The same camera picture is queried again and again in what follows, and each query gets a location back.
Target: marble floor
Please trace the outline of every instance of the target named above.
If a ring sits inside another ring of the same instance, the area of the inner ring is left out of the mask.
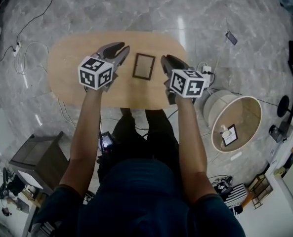
[[[33,17],[41,14],[50,0],[10,0],[3,15],[3,34],[0,58],[9,45],[16,44],[16,36]],[[46,14],[32,22],[19,36],[22,50],[37,41],[53,46],[63,36],[103,30],[130,30],[161,32],[176,38],[184,46],[189,64],[205,61],[216,66],[217,89],[229,89],[244,95],[277,104],[283,95],[293,99],[293,78],[287,66],[288,41],[293,40],[293,17],[278,0],[53,0]],[[230,30],[238,40],[233,46],[225,42]],[[80,109],[66,105],[51,92],[46,69],[47,49],[32,44],[26,55],[25,76],[15,67],[23,66],[23,52],[17,63],[11,52],[0,62],[0,108],[7,114],[15,142],[4,156],[11,158],[32,134],[66,136],[63,147],[69,154]],[[263,119],[254,139],[242,150],[242,155],[231,161],[236,153],[218,154],[210,140],[210,129],[203,119],[205,92],[196,104],[198,125],[208,155],[208,176],[227,174],[234,183],[248,183],[267,164],[264,157],[274,146],[268,135],[272,124],[278,124],[276,107],[261,103]],[[176,107],[165,112],[169,115]],[[133,110],[136,124],[147,128],[143,111]],[[120,110],[103,108],[103,131],[112,131]],[[177,115],[170,118],[178,139]],[[96,173],[90,188],[99,183]]]

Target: black and white pattern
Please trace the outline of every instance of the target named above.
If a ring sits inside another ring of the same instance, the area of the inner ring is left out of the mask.
[[[188,70],[188,71],[184,71],[184,72],[189,77],[203,78],[197,71]]]
[[[189,86],[187,89],[187,96],[198,96],[202,91],[202,87],[204,86],[204,81],[189,81]]]
[[[92,71],[97,71],[98,69],[101,68],[101,66],[105,64],[102,61],[96,60],[94,58],[90,58],[89,60],[87,60],[84,64],[82,64],[82,67],[85,69],[90,69]]]
[[[186,79],[175,73],[172,78],[171,88],[182,94],[182,92],[184,91],[185,83]]]
[[[98,88],[112,80],[111,73],[112,68],[109,68],[98,76]]]
[[[81,71],[81,82],[90,87],[95,87],[95,76],[88,72]]]

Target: wooden table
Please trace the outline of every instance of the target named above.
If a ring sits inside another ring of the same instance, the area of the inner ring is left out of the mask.
[[[96,32],[71,35],[61,39],[48,57],[48,78],[54,94],[67,104],[83,103],[84,86],[79,84],[77,67],[103,45],[123,41],[130,54],[117,70],[118,78],[106,93],[102,106],[158,110],[169,106],[163,83],[167,80],[161,66],[161,56],[171,54],[187,62],[181,44],[164,34],[148,32]],[[133,78],[136,53],[155,56],[151,80]]]

